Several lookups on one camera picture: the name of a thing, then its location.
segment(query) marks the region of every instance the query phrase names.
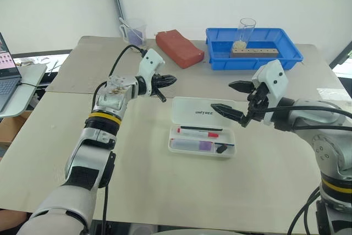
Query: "robotic arm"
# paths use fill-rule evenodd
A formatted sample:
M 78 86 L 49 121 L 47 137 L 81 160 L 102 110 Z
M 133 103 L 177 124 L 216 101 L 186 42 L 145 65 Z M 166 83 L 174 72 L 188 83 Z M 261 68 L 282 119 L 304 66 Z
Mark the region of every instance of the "robotic arm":
M 307 141 L 321 171 L 317 222 L 320 234 L 352 234 L 352 123 L 347 114 L 329 102 L 283 97 L 288 79 L 278 60 L 262 66 L 250 81 L 229 86 L 248 93 L 248 113 L 223 104 L 212 104 L 222 116 L 243 127 L 254 119 L 290 131 Z
M 88 234 L 97 190 L 108 185 L 114 169 L 112 150 L 128 102 L 139 95 L 157 95 L 165 102 L 159 88 L 176 81 L 172 75 L 158 74 L 164 64 L 162 57 L 149 49 L 136 77 L 108 78 L 67 161 L 66 182 L 40 204 L 18 234 Z

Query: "red foam block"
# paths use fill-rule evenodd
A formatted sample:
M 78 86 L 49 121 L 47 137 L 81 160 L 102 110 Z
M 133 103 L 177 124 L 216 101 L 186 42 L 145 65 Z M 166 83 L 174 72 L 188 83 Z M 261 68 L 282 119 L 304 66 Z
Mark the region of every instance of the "red foam block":
M 190 67 L 204 58 L 204 51 L 196 48 L 177 30 L 159 32 L 155 40 L 160 49 L 181 68 Z

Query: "laptop keyboard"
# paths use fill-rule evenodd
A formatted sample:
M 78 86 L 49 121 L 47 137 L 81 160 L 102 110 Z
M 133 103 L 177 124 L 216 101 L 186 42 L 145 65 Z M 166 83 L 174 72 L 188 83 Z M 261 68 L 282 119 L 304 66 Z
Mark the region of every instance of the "laptop keyboard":
M 18 80 L 2 80 L 0 81 L 0 95 L 6 95 L 10 93 L 13 86 L 18 82 Z

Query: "white wall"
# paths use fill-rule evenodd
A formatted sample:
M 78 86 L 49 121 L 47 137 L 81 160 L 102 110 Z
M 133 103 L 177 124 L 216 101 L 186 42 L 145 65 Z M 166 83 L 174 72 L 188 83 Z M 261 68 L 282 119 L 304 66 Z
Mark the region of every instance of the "white wall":
M 82 35 L 118 36 L 113 0 L 0 0 L 12 53 L 74 48 Z
M 122 0 L 126 17 L 147 21 L 147 35 L 178 29 L 205 39 L 209 27 L 233 27 L 243 17 L 283 28 L 296 43 L 312 43 L 332 61 L 352 39 L 352 0 Z

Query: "unitree logo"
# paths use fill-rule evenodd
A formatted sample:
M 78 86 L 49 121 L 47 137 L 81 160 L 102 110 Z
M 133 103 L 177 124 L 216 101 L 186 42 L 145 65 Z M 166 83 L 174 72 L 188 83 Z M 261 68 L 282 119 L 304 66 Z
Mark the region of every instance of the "unitree logo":
M 201 115 L 213 115 L 213 112 L 207 112 L 207 111 L 196 111 L 196 114 L 201 114 Z

